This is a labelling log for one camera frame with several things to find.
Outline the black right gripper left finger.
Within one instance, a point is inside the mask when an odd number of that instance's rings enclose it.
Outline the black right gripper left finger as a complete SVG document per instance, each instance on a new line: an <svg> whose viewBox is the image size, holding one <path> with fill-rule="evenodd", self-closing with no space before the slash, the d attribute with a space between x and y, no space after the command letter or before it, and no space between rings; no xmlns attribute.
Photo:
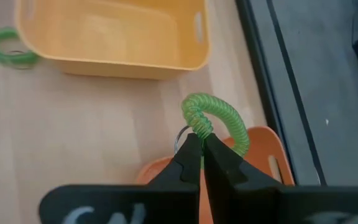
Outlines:
<svg viewBox="0 0 358 224"><path fill-rule="evenodd" d="M42 223L197 223L201 140L189 134L144 185L63 185L40 201Z"/></svg>

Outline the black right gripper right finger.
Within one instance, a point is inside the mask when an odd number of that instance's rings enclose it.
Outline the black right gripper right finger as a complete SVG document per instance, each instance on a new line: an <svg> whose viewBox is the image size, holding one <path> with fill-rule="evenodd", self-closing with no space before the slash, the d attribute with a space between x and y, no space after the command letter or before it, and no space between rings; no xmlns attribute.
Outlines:
<svg viewBox="0 0 358 224"><path fill-rule="evenodd" d="M215 134L206 138L203 155L215 223L358 223L358 187L284 185Z"/></svg>

